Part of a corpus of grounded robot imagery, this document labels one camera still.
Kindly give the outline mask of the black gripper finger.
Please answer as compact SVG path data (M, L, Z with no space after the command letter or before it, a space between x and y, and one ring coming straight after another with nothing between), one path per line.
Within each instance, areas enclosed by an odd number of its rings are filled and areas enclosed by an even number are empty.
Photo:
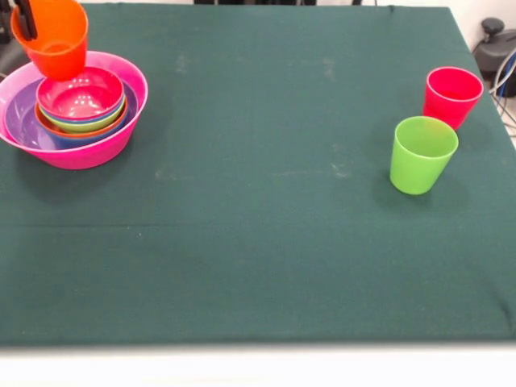
M23 0L23 35L26 40L35 40L38 37L29 0Z
M18 7L18 10L19 10L19 15L17 17L17 20L19 23L20 34L25 40L29 40L30 39L30 29L29 29L26 15L25 15L23 1L15 0L15 5Z

